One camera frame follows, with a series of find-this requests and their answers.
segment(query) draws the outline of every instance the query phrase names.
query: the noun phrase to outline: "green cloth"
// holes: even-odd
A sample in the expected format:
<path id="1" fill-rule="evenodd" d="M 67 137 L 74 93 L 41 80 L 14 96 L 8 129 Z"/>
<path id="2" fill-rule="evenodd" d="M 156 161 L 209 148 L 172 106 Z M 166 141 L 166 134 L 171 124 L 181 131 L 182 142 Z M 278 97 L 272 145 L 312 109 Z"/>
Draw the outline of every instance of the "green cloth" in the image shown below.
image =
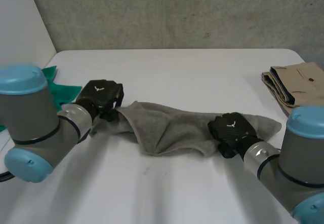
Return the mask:
<path id="1" fill-rule="evenodd" d="M 72 102 L 80 93 L 82 86 L 63 86 L 56 85 L 53 82 L 56 75 L 56 66 L 44 68 L 42 71 L 47 79 L 51 94 L 53 95 L 56 111 L 62 110 L 62 104 Z M 4 125 L 0 125 L 0 132 L 5 129 L 6 127 Z"/>

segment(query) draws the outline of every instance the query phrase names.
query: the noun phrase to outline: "white tabletop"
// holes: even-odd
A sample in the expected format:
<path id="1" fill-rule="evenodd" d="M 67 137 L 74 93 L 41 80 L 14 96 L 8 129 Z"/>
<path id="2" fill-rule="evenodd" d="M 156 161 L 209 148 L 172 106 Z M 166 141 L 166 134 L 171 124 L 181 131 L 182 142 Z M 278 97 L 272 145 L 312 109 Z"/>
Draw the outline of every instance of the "white tabletop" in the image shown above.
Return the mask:
<path id="1" fill-rule="evenodd" d="M 260 74 L 302 62 L 285 49 L 101 50 L 60 52 L 48 66 L 57 84 L 123 83 L 123 105 L 270 117 L 283 124 L 270 140 L 280 147 L 287 118 Z M 87 139 L 42 183 L 0 183 L 0 199 L 2 224 L 296 223 L 239 156 L 150 157 L 121 136 Z"/>

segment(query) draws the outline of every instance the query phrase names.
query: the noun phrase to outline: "black cable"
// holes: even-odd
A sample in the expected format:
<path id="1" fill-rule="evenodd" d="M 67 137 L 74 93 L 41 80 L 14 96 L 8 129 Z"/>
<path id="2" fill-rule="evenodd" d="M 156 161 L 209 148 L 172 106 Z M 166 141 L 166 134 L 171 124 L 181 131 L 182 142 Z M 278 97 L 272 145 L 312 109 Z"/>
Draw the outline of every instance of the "black cable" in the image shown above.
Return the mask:
<path id="1" fill-rule="evenodd" d="M 8 181 L 12 178 L 14 178 L 15 176 L 11 174 L 11 172 L 3 172 L 0 173 L 0 182 L 4 182 L 4 181 Z"/>

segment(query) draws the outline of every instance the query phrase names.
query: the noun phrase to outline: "gray towel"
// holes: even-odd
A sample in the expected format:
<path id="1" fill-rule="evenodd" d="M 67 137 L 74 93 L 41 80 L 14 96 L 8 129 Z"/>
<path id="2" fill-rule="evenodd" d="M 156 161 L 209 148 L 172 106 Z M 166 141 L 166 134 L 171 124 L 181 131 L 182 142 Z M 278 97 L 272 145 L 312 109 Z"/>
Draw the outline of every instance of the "gray towel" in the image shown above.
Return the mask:
<path id="1" fill-rule="evenodd" d="M 109 131 L 110 134 L 134 133 L 144 152 L 154 156 L 184 148 L 196 149 L 205 156 L 217 151 L 218 142 L 212 138 L 207 123 L 222 114 L 193 113 L 137 101 L 116 110 L 119 112 L 119 120 L 97 122 L 91 135 L 100 131 Z M 243 116 L 263 140 L 267 141 L 281 129 L 281 123 L 275 120 L 263 116 Z"/>

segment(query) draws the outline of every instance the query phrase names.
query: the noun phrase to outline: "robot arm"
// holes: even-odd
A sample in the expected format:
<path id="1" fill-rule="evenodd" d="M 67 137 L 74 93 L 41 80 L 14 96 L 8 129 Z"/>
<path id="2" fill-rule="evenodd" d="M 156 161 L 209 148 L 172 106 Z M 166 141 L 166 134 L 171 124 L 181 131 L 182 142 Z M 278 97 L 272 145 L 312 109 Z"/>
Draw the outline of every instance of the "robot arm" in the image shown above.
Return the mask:
<path id="1" fill-rule="evenodd" d="M 24 181 L 43 181 L 87 137 L 94 118 L 113 118 L 113 104 L 118 106 L 123 99 L 121 84 L 90 81 L 76 103 L 63 105 L 63 110 L 56 113 L 39 68 L 1 69 L 0 78 L 0 119 L 15 144 L 5 156 L 5 165 Z M 97 87 L 105 89 L 98 93 Z"/>
<path id="2" fill-rule="evenodd" d="M 228 128 L 233 122 L 235 127 Z M 293 111 L 281 151 L 259 139 L 237 113 L 209 123 L 225 158 L 240 154 L 245 166 L 300 223 L 324 223 L 324 108 Z"/>

